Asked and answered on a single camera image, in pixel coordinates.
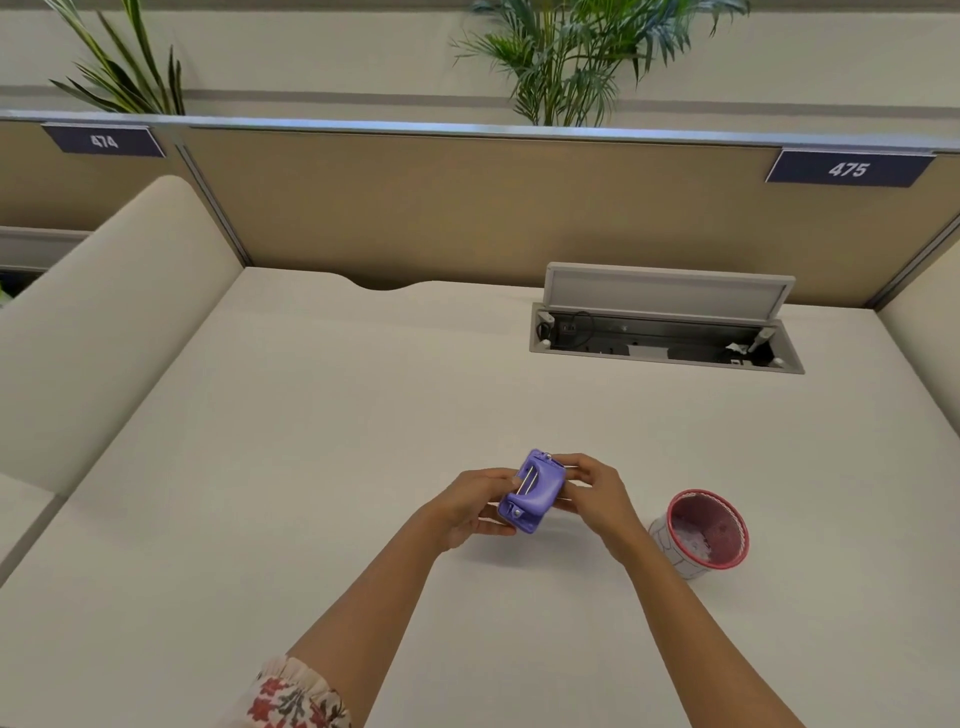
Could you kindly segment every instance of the hand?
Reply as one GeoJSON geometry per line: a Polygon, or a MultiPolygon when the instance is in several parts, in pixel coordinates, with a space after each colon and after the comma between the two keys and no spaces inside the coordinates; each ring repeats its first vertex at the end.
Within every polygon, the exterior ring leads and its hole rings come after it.
{"type": "Polygon", "coordinates": [[[446,490],[425,506],[441,528],[441,550],[456,548],[474,533],[513,536],[516,529],[496,513],[500,499],[519,485],[516,470],[489,468],[457,475],[446,490]]]}
{"type": "Polygon", "coordinates": [[[611,556],[622,564],[629,556],[630,545],[646,537],[647,532],[620,474],[609,465],[580,453],[552,457],[566,466],[566,483],[554,507],[578,514],[590,530],[603,539],[611,556]],[[580,480],[591,487],[571,480],[580,480]]]}

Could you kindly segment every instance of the purple hole punch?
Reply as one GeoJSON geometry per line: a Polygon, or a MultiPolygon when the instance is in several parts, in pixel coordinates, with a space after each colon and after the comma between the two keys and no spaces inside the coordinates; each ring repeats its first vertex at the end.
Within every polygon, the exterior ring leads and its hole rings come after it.
{"type": "Polygon", "coordinates": [[[533,449],[516,476],[520,487],[500,501],[497,513],[521,531],[533,533],[564,486],[566,470],[546,452],[533,449]]]}

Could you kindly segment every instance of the potted plant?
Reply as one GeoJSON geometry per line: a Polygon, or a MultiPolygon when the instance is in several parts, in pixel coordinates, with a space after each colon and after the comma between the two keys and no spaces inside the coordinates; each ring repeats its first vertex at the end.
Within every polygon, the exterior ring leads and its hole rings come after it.
{"type": "Polygon", "coordinates": [[[627,62],[636,82],[654,60],[664,64],[690,47],[698,13],[747,14],[749,0],[481,0],[476,12],[500,28],[467,33],[459,58],[485,56],[514,77],[514,110],[532,124],[600,126],[610,114],[616,73],[627,62]]]}
{"type": "Polygon", "coordinates": [[[104,111],[117,113],[155,113],[155,114],[185,114],[183,106],[183,89],[180,82],[180,61],[174,59],[174,49],[170,46],[167,59],[167,73],[164,83],[154,60],[154,52],[150,47],[147,29],[143,24],[140,0],[123,0],[124,11],[130,21],[133,34],[136,37],[144,65],[132,53],[123,38],[116,32],[102,12],[97,12],[100,23],[113,41],[120,53],[123,63],[115,61],[103,49],[96,38],[84,25],[73,0],[43,0],[66,21],[80,40],[93,54],[97,65],[95,67],[84,63],[75,63],[91,88],[78,84],[73,79],[67,79],[70,85],[62,84],[51,79],[51,83],[62,91],[81,101],[92,104],[104,111]]]}

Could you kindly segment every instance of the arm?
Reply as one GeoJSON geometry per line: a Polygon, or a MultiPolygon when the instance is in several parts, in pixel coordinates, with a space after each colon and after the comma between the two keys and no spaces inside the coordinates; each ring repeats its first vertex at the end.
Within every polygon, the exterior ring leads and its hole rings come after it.
{"type": "Polygon", "coordinates": [[[578,513],[627,570],[692,728],[803,728],[676,573],[636,515],[617,471],[585,455],[556,506],[578,513]]]}
{"type": "Polygon", "coordinates": [[[356,581],[289,651],[343,697],[363,728],[437,557],[473,533],[513,535],[496,506],[516,485],[516,470],[461,473],[421,507],[356,581]]]}

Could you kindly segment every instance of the number sign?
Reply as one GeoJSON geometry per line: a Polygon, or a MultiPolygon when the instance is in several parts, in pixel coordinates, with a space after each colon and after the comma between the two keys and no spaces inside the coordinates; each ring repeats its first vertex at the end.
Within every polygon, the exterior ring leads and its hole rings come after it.
{"type": "Polygon", "coordinates": [[[148,127],[44,124],[43,130],[62,151],[72,155],[164,156],[148,127]]]}
{"type": "Polygon", "coordinates": [[[784,149],[767,181],[909,187],[935,158],[932,154],[784,149]]]}

